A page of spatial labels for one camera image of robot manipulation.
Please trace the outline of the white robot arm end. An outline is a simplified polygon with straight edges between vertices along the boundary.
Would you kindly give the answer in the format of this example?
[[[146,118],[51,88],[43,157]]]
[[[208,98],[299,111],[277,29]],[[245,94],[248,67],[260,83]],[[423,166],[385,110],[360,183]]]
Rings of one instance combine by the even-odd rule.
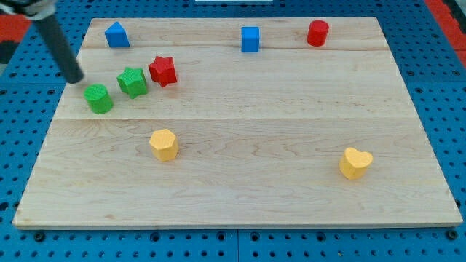
[[[23,15],[31,21],[43,20],[56,11],[56,0],[1,0],[1,11]]]

